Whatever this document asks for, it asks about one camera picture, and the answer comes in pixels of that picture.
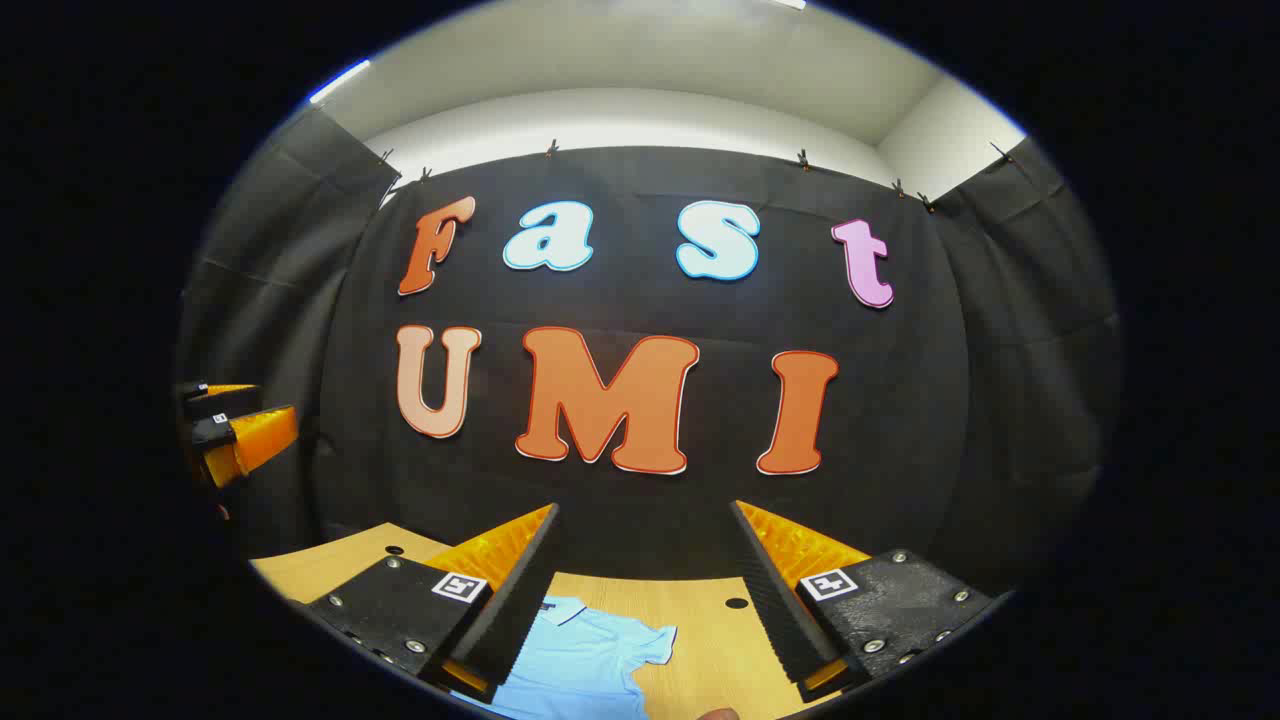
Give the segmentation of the light blue polo T-shirt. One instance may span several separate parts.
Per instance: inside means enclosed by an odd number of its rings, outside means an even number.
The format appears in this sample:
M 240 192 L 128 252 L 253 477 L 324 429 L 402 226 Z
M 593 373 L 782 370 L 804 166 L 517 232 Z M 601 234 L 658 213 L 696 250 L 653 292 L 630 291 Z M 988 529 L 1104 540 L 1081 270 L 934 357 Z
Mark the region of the light blue polo T-shirt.
M 650 720 L 634 674 L 668 664 L 676 625 L 653 628 L 547 596 L 506 683 L 483 708 L 513 720 Z

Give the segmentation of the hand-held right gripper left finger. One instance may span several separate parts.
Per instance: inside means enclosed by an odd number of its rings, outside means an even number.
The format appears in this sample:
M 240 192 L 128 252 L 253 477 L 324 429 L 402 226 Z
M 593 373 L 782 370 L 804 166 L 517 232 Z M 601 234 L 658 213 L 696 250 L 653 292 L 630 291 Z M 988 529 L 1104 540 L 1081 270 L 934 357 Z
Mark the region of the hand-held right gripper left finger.
M 348 642 L 420 682 L 490 702 L 556 574 L 548 503 L 424 562 L 385 555 L 303 605 Z

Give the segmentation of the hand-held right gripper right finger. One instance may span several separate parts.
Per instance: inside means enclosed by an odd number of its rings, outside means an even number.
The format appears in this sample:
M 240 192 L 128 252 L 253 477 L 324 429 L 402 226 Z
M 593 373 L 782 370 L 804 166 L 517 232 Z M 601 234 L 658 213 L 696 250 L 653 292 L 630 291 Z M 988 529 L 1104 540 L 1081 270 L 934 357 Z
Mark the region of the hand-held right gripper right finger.
M 805 702 L 928 659 L 998 607 L 914 551 L 867 553 L 741 500 L 730 514 L 750 602 Z

